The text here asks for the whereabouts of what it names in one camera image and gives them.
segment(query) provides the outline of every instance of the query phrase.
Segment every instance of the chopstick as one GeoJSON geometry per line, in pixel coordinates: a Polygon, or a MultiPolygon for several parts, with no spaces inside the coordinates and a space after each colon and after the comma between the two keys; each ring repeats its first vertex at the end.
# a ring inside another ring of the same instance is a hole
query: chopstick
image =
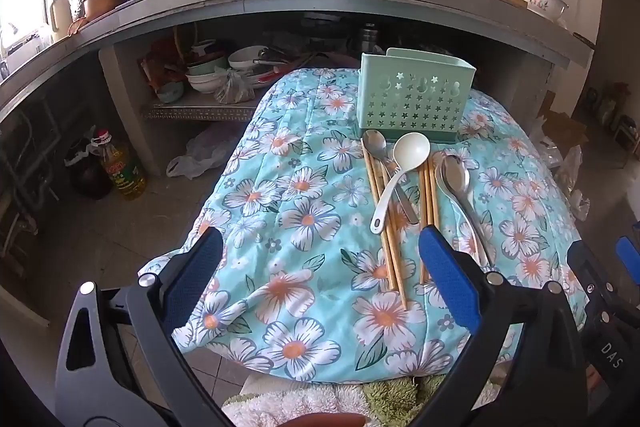
{"type": "MultiPolygon", "coordinates": [[[[367,177],[369,178],[371,195],[373,196],[373,204],[378,204],[381,190],[378,186],[378,179],[376,178],[375,171],[373,170],[373,162],[371,160],[369,152],[364,147],[364,142],[362,141],[362,139],[360,139],[360,145],[364,154],[364,164],[367,167],[367,177]]],[[[380,234],[380,238],[382,240],[382,251],[385,253],[386,277],[389,281],[389,288],[391,288],[392,290],[397,290],[398,284],[396,283],[396,271],[394,269],[393,259],[391,258],[389,237],[386,229],[382,231],[382,233],[380,234]]]]}
{"type": "MultiPolygon", "coordinates": [[[[427,162],[418,167],[418,192],[420,193],[420,230],[429,224],[429,213],[427,200],[431,197],[427,192],[427,175],[425,170],[427,169],[427,162]]],[[[424,266],[422,260],[420,260],[420,284],[424,284],[428,279],[427,269],[424,266]]]]}
{"type": "MultiPolygon", "coordinates": [[[[385,181],[385,186],[389,182],[389,174],[386,172],[386,169],[380,166],[380,170],[382,170],[382,179],[385,181]]],[[[398,293],[400,294],[400,300],[402,301],[402,306],[405,310],[407,310],[406,305],[406,295],[404,293],[404,280],[402,279],[402,259],[400,255],[400,250],[398,246],[398,237],[396,236],[396,232],[398,231],[398,214],[396,214],[396,206],[391,201],[388,210],[388,219],[385,223],[385,231],[389,238],[389,246],[391,250],[391,260],[394,264],[394,271],[396,272],[396,282],[398,283],[398,293]]]]}
{"type": "Polygon", "coordinates": [[[433,154],[427,160],[429,163],[429,179],[431,181],[431,209],[433,211],[433,226],[440,229],[440,213],[438,211],[438,196],[436,194],[436,166],[433,154]]]}

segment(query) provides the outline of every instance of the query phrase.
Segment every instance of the glass bottle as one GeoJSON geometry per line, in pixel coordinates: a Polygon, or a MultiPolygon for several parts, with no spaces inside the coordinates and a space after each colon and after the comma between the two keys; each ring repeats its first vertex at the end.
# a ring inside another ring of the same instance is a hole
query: glass bottle
{"type": "Polygon", "coordinates": [[[98,131],[91,142],[98,148],[102,168],[120,194],[126,200],[139,197],[145,191],[146,177],[137,160],[130,154],[129,146],[113,140],[106,129],[98,131]]]}

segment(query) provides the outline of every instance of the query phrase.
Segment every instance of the turquoise fabric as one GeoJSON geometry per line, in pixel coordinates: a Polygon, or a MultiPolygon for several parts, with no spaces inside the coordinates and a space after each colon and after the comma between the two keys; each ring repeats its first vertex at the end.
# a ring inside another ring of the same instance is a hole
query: turquoise fabric
{"type": "MultiPolygon", "coordinates": [[[[369,231],[374,205],[356,137],[357,92],[357,70],[299,70],[271,87],[183,247],[140,270],[158,273],[207,227],[223,233],[222,263],[189,322],[173,333],[180,350],[206,345],[251,369],[301,381],[366,382],[451,368],[468,332],[434,283],[419,283],[419,227],[404,219],[408,309],[389,291],[380,236],[369,231]]],[[[578,233],[510,115],[472,91],[459,142],[433,147],[470,170],[472,203],[497,269],[516,285],[558,280],[583,321],[586,296],[566,265],[578,233]]],[[[415,172],[401,183],[417,208],[415,172]]],[[[446,239],[476,257],[463,217],[442,194],[438,207],[446,239]]],[[[501,360],[513,356],[517,337],[512,328],[501,360]]]]}

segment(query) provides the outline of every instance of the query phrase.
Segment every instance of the utensil holder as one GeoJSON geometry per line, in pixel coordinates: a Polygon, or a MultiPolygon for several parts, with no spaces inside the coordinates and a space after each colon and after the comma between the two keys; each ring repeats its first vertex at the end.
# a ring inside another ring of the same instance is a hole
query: utensil holder
{"type": "Polygon", "coordinates": [[[398,139],[420,132],[433,142],[456,142],[475,73],[471,64],[448,55],[403,48],[362,54],[360,134],[377,129],[387,139],[398,139]]]}

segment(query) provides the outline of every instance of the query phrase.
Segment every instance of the white ladle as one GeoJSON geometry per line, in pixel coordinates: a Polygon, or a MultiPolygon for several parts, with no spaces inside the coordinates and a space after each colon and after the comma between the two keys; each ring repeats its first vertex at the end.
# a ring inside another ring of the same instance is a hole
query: white ladle
{"type": "Polygon", "coordinates": [[[391,194],[398,181],[407,172],[417,169],[429,157],[431,143],[429,139],[419,132],[410,132],[402,136],[394,146],[394,161],[400,168],[398,172],[386,184],[385,190],[380,194],[380,201],[376,206],[371,219],[371,232],[382,233],[385,228],[386,210],[391,200],[391,194]]]}

